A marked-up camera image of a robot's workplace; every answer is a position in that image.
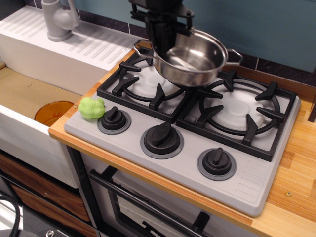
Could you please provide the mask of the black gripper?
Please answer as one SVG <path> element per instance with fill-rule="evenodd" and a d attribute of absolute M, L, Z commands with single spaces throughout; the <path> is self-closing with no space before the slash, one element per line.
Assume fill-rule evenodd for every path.
<path fill-rule="evenodd" d="M 159 56 L 175 45 L 177 33 L 189 36 L 194 12 L 181 0 L 130 0 L 131 18 L 146 25 L 148 39 Z"/>

